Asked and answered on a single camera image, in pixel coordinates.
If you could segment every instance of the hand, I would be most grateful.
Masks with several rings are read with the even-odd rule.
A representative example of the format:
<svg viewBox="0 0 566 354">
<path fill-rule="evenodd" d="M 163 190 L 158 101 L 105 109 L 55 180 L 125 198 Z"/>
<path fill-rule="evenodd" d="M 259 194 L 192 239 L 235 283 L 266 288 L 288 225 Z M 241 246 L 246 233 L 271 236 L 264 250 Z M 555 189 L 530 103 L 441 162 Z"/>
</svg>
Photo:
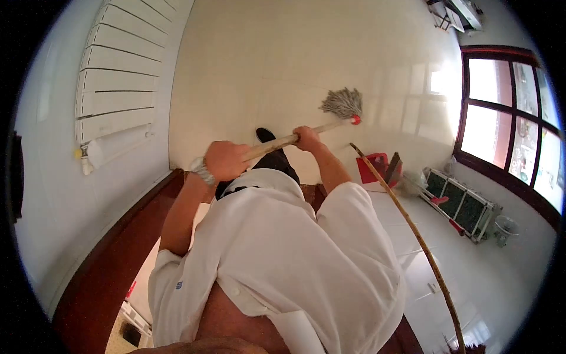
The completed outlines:
<svg viewBox="0 0 566 354">
<path fill-rule="evenodd" d="M 249 150 L 250 147 L 246 144 L 213 142 L 204 154 L 204 163 L 216 182 L 231 181 L 250 166 L 249 162 L 243 161 L 244 154 Z"/>
<path fill-rule="evenodd" d="M 318 133 L 313 128 L 302 126 L 295 128 L 293 133 L 299 135 L 299 140 L 294 145 L 302 151 L 313 152 L 322 145 Z"/>
</svg>

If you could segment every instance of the wristwatch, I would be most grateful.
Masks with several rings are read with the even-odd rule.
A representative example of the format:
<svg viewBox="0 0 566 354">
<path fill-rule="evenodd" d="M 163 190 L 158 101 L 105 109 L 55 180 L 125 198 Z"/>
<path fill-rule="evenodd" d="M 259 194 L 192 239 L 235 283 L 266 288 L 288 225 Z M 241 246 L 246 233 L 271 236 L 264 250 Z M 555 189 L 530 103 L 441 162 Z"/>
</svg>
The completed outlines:
<svg viewBox="0 0 566 354">
<path fill-rule="evenodd" d="M 203 181 L 209 185 L 213 186 L 215 179 L 214 176 L 208 171 L 207 165 L 204 161 L 204 157 L 197 157 L 190 166 L 190 172 L 196 173 Z"/>
</svg>

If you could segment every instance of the wooden stick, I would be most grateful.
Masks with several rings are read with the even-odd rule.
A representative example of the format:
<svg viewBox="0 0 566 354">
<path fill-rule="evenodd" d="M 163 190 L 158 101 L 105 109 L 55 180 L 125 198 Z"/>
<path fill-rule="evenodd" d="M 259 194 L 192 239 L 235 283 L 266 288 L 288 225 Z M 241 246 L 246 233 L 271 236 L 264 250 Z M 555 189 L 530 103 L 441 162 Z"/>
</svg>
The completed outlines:
<svg viewBox="0 0 566 354">
<path fill-rule="evenodd" d="M 362 151 L 360 151 L 360 149 L 358 149 L 358 147 L 356 145 L 354 145 L 352 143 L 350 143 L 350 145 L 354 148 L 354 150 L 356 150 L 358 152 L 358 155 L 363 159 L 363 162 L 365 162 L 366 165 L 370 168 L 371 173 L 374 174 L 375 178 L 378 179 L 378 181 L 381 184 L 381 186 L 383 187 L 383 189 L 385 189 L 387 194 L 389 194 L 391 199 L 393 199 L 393 202 L 397 206 L 397 209 L 399 209 L 399 211 L 401 212 L 401 214 L 403 215 L 403 217 L 405 218 L 405 220 L 409 224 L 409 227 L 411 228 L 411 230 L 413 230 L 413 233 L 415 234 L 417 241 L 419 241 L 419 244 L 421 245 L 421 248 L 423 249 L 423 252 L 424 252 L 424 254 L 425 254 L 425 256 L 428 260 L 428 263 L 430 264 L 430 266 L 432 268 L 432 272 L 434 273 L 434 276 L 436 277 L 436 280 L 438 281 L 438 285 L 440 286 L 440 290 L 442 290 L 442 294 L 444 295 L 444 299 L 446 300 L 446 305 L 448 306 L 448 310 L 450 311 L 450 316 L 452 316 L 452 322 L 454 322 L 454 329 L 456 330 L 456 336 L 458 337 L 458 345 L 460 346 L 460 354 L 466 354 L 466 344 L 464 343 L 464 336 L 462 335 L 462 328 L 460 327 L 460 321 L 458 320 L 458 314 L 456 313 L 456 308 L 454 307 L 454 303 L 452 302 L 452 298 L 450 297 L 450 291 L 448 291 L 448 287 L 446 286 L 446 283 L 444 282 L 444 279 L 442 278 L 442 274 L 440 274 L 440 270 L 438 269 L 438 266 L 436 265 L 436 262 L 434 261 L 434 258 L 432 257 L 432 253 L 430 253 L 428 246 L 426 245 L 425 241 L 423 240 L 421 233 L 419 232 L 419 229 L 417 229 L 415 224 L 411 221 L 409 214 L 407 214 L 407 212 L 405 211 L 405 209 L 403 208 L 403 206 L 401 205 L 401 203 L 399 202 L 399 200 L 397 199 L 395 194 L 391 191 L 391 188 L 389 188 L 389 186 L 385 183 L 385 181 L 383 180 L 383 177 L 377 172 L 377 170 L 371 164 L 371 162 L 367 159 L 367 157 L 362 153 Z"/>
<path fill-rule="evenodd" d="M 327 131 L 336 127 L 339 127 L 341 125 L 348 125 L 348 124 L 354 124 L 356 122 L 356 120 L 354 118 L 348 118 L 348 119 L 344 119 L 344 120 L 339 120 L 336 122 L 332 122 L 332 123 L 327 123 L 325 125 L 321 125 L 318 126 L 316 128 L 313 128 L 315 132 L 317 133 L 322 133 L 323 131 Z M 261 155 L 265 155 L 267 153 L 273 152 L 275 150 L 279 150 L 280 148 L 283 148 L 287 145 L 291 145 L 297 142 L 297 140 L 299 139 L 299 136 L 297 134 L 291 134 L 291 135 L 287 135 L 286 137 L 283 138 L 279 138 L 279 139 L 275 139 L 263 144 L 259 144 L 256 145 L 254 147 L 252 147 L 248 153 L 246 153 L 244 155 L 244 161 L 250 161 L 255 159 L 256 157 L 259 157 Z"/>
</svg>

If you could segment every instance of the white shirt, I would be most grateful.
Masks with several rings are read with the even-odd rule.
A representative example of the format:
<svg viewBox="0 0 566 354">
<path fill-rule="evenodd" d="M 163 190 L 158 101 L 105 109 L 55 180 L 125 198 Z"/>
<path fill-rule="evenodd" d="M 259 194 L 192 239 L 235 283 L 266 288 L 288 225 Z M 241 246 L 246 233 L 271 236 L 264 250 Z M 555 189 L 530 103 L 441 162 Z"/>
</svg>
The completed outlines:
<svg viewBox="0 0 566 354">
<path fill-rule="evenodd" d="M 347 182 L 314 213 L 286 174 L 254 169 L 214 202 L 184 257 L 149 278 L 156 346 L 195 339 L 214 282 L 247 316 L 266 315 L 293 354 L 375 354 L 399 324 L 406 285 L 371 199 Z"/>
</svg>

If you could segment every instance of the mop head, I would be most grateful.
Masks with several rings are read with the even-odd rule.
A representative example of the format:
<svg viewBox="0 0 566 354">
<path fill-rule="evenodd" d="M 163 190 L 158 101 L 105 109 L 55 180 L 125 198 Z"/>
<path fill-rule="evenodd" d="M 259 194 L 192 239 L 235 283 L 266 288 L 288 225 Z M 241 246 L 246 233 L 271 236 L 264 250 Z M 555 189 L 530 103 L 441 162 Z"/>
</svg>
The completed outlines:
<svg viewBox="0 0 566 354">
<path fill-rule="evenodd" d="M 328 91 L 328 97 L 322 101 L 319 107 L 323 112 L 332 112 L 342 119 L 349 119 L 353 116 L 362 116 L 362 94 L 357 89 L 354 91 L 348 88 L 339 91 Z"/>
</svg>

